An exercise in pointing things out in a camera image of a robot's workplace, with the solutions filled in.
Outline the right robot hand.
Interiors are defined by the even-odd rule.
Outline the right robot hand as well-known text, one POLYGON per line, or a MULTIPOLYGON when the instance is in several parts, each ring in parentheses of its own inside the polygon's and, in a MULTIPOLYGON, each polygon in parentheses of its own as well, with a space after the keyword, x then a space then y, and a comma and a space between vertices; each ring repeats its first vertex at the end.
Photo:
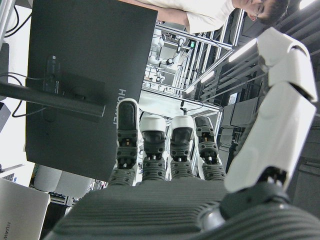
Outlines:
POLYGON ((311 57, 272 27, 256 43, 269 90, 224 180, 181 177, 92 191, 47 239, 319 239, 319 219, 286 194, 316 112, 311 57))

